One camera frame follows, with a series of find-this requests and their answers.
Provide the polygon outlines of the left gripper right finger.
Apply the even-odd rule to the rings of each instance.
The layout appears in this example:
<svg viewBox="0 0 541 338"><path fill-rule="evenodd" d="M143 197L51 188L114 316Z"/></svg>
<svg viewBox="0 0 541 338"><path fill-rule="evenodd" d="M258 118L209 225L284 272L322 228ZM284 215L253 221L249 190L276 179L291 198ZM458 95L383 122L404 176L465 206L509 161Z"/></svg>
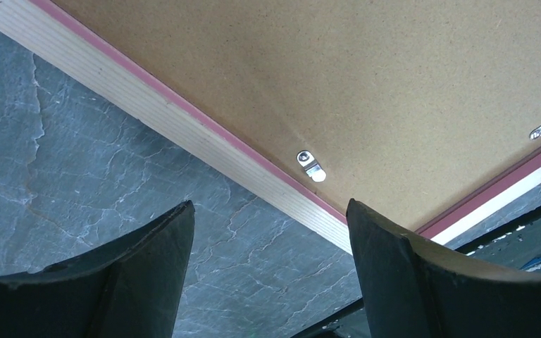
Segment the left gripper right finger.
<svg viewBox="0 0 541 338"><path fill-rule="evenodd" d="M541 274L422 237L351 199L352 255L372 337L541 337Z"/></svg>

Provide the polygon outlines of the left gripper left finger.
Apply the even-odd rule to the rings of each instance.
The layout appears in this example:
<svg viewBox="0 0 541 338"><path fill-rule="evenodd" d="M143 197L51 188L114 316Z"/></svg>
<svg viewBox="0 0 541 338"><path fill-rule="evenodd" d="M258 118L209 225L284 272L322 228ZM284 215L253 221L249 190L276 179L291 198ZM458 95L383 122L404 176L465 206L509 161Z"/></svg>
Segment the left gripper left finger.
<svg viewBox="0 0 541 338"><path fill-rule="evenodd" d="M184 201L39 272L0 276L0 337L171 337L194 224Z"/></svg>

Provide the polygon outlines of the brown cardboard backing board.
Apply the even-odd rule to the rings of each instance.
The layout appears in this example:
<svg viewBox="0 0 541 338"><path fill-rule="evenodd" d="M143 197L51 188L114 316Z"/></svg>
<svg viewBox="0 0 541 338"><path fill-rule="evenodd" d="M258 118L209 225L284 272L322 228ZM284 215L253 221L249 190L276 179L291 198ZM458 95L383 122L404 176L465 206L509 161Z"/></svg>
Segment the brown cardboard backing board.
<svg viewBox="0 0 541 338"><path fill-rule="evenodd" d="M60 1L343 211L416 229L537 149L541 1Z"/></svg>

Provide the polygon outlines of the wooden picture frame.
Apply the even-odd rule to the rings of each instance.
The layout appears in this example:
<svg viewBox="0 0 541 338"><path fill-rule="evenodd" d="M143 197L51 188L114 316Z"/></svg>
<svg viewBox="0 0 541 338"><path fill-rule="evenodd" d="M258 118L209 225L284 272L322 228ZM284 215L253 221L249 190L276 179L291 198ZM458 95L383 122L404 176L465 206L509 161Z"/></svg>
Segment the wooden picture frame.
<svg viewBox="0 0 541 338"><path fill-rule="evenodd" d="M0 32L335 246L344 216L51 1L0 1ZM541 147L421 228L445 245L541 184Z"/></svg>

